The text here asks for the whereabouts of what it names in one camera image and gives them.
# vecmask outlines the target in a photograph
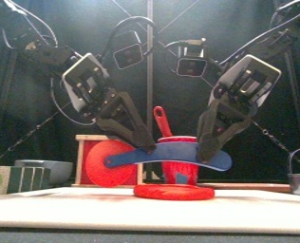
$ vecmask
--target wooden box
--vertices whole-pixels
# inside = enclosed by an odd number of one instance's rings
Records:
[[[77,135],[75,140],[79,142],[78,161],[77,161],[77,176],[74,186],[97,186],[87,177],[86,159],[87,153],[93,146],[102,140],[120,140],[117,137],[105,135]],[[132,186],[142,183],[142,164],[136,165],[136,170],[122,186]]]

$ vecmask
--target red plate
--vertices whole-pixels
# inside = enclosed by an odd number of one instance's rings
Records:
[[[136,186],[134,194],[161,200],[206,200],[214,198],[214,189],[186,184],[142,184]]]
[[[133,151],[136,148],[120,140],[98,142],[87,153],[86,171],[94,184],[114,187],[125,183],[134,172],[134,164],[106,167],[106,157]]]

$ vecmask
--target red cup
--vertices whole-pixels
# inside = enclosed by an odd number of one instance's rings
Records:
[[[158,139],[158,142],[188,141],[196,142],[192,136],[172,136]],[[197,184],[200,166],[186,162],[164,161],[162,172],[165,183],[168,184]]]

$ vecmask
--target red spatula handle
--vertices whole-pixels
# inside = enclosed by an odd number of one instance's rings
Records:
[[[169,122],[168,122],[168,118],[165,115],[165,110],[161,106],[156,106],[156,108],[154,108],[154,117],[156,117],[157,124],[158,124],[158,127],[162,132],[162,136],[172,137],[173,134],[170,131]]]

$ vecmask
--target pot handle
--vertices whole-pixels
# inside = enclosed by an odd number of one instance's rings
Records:
[[[293,158],[295,158],[295,154],[296,154],[297,152],[300,152],[300,148],[299,148],[297,150],[295,150],[293,152],[291,152],[289,155],[288,155],[288,173],[289,173],[289,174],[293,173],[293,171],[292,171],[292,160],[293,160]]]

